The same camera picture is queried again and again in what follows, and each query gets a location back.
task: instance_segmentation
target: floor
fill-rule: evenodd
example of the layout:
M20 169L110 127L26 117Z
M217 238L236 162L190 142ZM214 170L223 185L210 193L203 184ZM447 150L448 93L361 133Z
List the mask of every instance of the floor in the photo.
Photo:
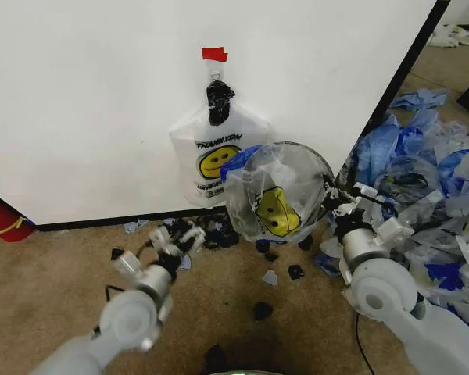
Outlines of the floor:
M448 87L440 109L445 121L469 126L469 114L455 99L469 85L469 47L427 47L402 91ZM396 111L403 122L409 116ZM66 339L86 334L98 323L104 286L124 286L110 261L110 249L136 250L156 225L135 234L123 226L34 233L25 241L0 241L0 375L32 370ZM107 374L191 374L202 372L204 355L215 344L240 368L304 374L368 374L353 336L353 311L341 296L342 281L313 263L323 228L310 252L293 245L277 247L269 263L251 243L192 257L192 269L173 287L174 309L155 347L148 353L119 356ZM306 275L290 280L289 265ZM278 286L261 281L276 271ZM261 322L252 307L265 301L273 315ZM360 321L360 337L377 375L408 375L414 370L403 346L382 324Z

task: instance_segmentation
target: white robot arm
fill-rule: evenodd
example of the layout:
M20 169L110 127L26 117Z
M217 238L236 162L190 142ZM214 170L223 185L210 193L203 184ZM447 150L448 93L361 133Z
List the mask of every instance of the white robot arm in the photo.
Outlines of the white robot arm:
M414 231L396 218L377 230L362 215L377 191L356 184L355 197L325 182L344 253L339 263L353 308L383 322L403 343L405 352L424 375L469 375L469 327L450 311L432 305L417 291L406 268L389 259L392 247Z
M184 254L205 241L205 232L194 227L173 241L165 227L150 234L159 261L145 270L132 252L115 261L116 268L132 284L102 310L98 329L76 337L58 348L32 375L97 375L123 350L148 351L172 309L169 295Z

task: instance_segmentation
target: white wall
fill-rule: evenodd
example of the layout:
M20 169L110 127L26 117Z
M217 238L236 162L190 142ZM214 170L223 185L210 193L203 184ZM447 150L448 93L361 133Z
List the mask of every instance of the white wall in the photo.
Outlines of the white wall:
M469 25L469 0L452 0L443 14L441 22Z
M35 223L191 206L168 130L237 100L337 172L435 0L0 0L0 197Z

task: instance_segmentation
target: red fire extinguisher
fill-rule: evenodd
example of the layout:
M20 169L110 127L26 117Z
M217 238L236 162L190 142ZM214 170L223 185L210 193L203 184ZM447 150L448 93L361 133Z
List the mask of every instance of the red fire extinguisher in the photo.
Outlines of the red fire extinguisher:
M15 209L0 200L0 237L7 242L21 241L33 232L34 227Z

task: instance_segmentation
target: smiley face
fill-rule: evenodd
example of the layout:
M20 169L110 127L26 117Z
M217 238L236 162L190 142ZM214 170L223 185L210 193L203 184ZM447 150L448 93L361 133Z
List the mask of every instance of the smiley face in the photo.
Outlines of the smiley face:
M222 146L200 156L198 170L203 178L212 180L220 177L222 165L240 152L236 146Z
M256 214L275 236L286 237L299 230L300 217L285 202L281 187L276 186L263 193Z

